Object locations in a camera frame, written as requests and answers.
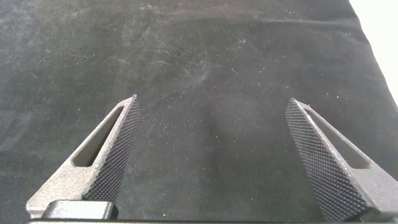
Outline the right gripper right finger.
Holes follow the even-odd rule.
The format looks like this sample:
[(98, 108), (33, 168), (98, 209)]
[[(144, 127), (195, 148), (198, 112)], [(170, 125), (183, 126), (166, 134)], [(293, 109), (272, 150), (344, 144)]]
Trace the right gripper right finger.
[(291, 98), (285, 119), (328, 222), (397, 222), (392, 176), (309, 105)]

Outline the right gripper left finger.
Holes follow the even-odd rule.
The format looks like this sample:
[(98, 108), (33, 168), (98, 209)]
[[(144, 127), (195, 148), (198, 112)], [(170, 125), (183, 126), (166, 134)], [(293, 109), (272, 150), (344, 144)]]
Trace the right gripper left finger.
[(120, 101), (27, 201), (30, 217), (57, 200), (115, 202), (139, 118), (137, 95)]

